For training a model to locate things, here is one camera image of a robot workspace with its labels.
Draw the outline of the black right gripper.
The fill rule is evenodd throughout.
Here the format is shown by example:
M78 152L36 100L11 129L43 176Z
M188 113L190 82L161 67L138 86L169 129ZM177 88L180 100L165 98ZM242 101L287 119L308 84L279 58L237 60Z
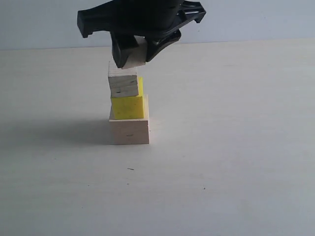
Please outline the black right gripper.
M197 1L111 0L79 10L77 26L83 38L97 31L110 32L113 60L118 68L123 68L139 46L134 35L145 37L146 62L150 62L163 49L179 41L181 27L191 21L200 23L205 14L206 10Z

